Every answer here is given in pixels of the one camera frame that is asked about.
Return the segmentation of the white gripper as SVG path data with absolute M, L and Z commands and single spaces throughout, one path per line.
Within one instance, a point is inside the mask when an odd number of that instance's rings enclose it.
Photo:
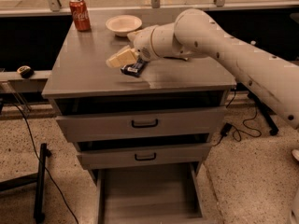
M 139 57 L 146 62 L 158 59 L 152 45 L 152 35 L 155 26 L 150 26 L 142 30 L 130 32 L 127 37 L 133 42 L 134 49 L 123 49 L 113 54 L 107 59 L 107 66 L 111 68 L 123 67 L 128 64 L 136 63 L 138 53 Z

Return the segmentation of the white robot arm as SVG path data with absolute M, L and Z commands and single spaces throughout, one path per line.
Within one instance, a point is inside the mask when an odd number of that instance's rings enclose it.
M 138 59 L 150 62 L 206 55 L 299 129 L 299 66 L 227 34 L 204 11 L 187 9 L 172 23 L 131 32 L 128 38 L 133 45 L 108 58 L 108 66 L 121 67 Z

